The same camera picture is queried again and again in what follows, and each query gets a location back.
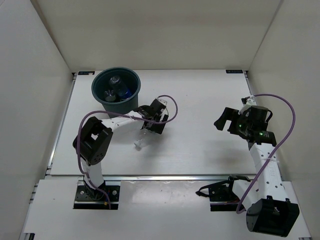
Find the clear bottle green label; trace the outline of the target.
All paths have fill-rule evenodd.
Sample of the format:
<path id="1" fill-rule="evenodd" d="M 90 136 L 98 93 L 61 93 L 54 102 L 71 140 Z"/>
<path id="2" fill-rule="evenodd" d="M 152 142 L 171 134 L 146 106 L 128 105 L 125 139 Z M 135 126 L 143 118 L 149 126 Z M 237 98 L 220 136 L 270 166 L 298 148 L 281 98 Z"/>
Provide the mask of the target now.
<path id="1" fill-rule="evenodd" d="M 138 131 L 138 134 L 133 142 L 134 147 L 137 151 L 140 151 L 142 148 L 148 145 L 150 136 L 150 131 L 148 129 L 141 129 Z"/>

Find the clear bottle blue label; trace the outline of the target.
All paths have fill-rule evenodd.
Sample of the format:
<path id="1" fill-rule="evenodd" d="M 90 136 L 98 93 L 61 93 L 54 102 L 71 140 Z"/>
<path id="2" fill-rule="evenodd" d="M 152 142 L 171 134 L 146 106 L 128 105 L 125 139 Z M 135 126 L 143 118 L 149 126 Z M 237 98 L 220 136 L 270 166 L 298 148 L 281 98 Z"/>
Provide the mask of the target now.
<path id="1" fill-rule="evenodd" d="M 119 75 L 115 75 L 110 78 L 109 85 L 115 91 L 115 93 L 123 100 L 128 99 L 132 96 L 130 89 L 124 83 Z"/>

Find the dark teal plastic bin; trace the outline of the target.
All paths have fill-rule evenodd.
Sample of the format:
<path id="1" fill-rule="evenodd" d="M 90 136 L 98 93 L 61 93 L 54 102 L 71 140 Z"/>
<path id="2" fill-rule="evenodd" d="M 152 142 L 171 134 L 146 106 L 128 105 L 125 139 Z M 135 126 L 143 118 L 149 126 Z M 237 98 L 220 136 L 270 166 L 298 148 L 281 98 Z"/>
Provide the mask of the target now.
<path id="1" fill-rule="evenodd" d="M 121 99 L 117 94 L 115 102 L 104 100 L 104 91 L 113 90 L 109 80 L 113 76 L 120 76 L 132 93 L 127 99 Z M 141 80 L 138 74 L 126 67 L 112 67 L 100 72 L 91 84 L 91 92 L 95 100 L 102 104 L 106 111 L 127 114 L 139 105 L 139 92 L 141 90 Z"/>

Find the clear bottle black label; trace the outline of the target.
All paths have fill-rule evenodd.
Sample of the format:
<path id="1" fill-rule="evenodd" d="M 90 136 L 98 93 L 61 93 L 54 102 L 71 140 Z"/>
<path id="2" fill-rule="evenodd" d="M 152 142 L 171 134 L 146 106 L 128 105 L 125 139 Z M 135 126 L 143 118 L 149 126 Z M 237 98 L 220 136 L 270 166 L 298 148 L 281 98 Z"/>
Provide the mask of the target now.
<path id="1" fill-rule="evenodd" d="M 103 99 L 106 102 L 113 103 L 117 100 L 117 94 L 115 93 L 114 90 L 108 89 L 103 92 Z"/>

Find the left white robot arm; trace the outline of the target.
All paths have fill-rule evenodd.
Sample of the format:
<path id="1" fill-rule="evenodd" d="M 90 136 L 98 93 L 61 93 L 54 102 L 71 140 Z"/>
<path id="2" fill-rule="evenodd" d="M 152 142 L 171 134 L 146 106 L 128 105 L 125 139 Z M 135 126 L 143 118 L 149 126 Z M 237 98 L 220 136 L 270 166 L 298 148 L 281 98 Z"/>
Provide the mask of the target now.
<path id="1" fill-rule="evenodd" d="M 140 131 L 134 141 L 134 146 L 140 149 L 149 135 L 163 133 L 168 118 L 167 101 L 156 98 L 150 105 L 139 106 L 127 114 L 118 113 L 104 120 L 92 116 L 85 122 L 72 145 L 79 156 L 78 166 L 84 174 L 85 190 L 93 200 L 100 200 L 107 192 L 101 161 L 106 156 L 113 134 Z"/>

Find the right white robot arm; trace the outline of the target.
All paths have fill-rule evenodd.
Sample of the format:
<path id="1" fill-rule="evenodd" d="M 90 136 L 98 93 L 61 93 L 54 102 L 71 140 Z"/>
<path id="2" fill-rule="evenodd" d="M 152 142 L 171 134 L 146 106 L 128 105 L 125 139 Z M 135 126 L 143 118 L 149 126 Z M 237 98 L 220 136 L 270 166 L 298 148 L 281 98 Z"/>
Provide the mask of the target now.
<path id="1" fill-rule="evenodd" d="M 224 188 L 226 197 L 239 198 L 250 232 L 285 238 L 300 210 L 298 204 L 291 202 L 281 179 L 274 153 L 277 141 L 274 133 L 267 130 L 272 116 L 273 113 L 262 106 L 252 105 L 242 110 L 226 107 L 214 126 L 221 131 L 230 121 L 228 132 L 247 141 L 257 171 L 257 181 L 233 179 Z"/>

